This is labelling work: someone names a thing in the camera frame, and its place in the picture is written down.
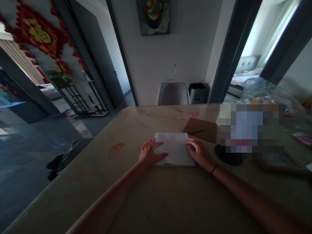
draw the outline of headboard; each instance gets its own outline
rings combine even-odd
[[[238,62],[237,68],[235,70],[235,74],[242,73],[243,71],[251,71],[259,62],[261,55],[258,56],[244,56],[240,58],[240,61]]]

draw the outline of black wristband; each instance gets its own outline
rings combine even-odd
[[[215,171],[215,169],[217,168],[217,163],[215,164],[215,166],[214,166],[214,168],[212,169],[212,171],[211,171],[211,173],[210,173],[210,175],[212,176],[212,173]]]

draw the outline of forearm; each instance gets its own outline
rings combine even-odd
[[[311,233],[311,228],[247,182],[218,165],[215,176],[269,233]]]
[[[133,166],[90,206],[67,231],[67,234],[105,233],[133,184],[144,170],[145,167],[139,163]]]

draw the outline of white envelope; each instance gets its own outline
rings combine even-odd
[[[155,142],[163,141],[163,144],[155,149],[155,153],[167,152],[169,155],[155,166],[195,166],[185,145],[187,138],[187,133],[156,133]]]

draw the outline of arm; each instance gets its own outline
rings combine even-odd
[[[67,234],[105,233],[140,175],[168,155],[168,153],[154,153],[154,149],[162,143],[155,143],[155,139],[145,142],[138,163],[96,200],[67,231]]]
[[[217,165],[203,143],[188,139],[194,160],[216,177],[269,233],[312,233],[311,227],[227,169]]]

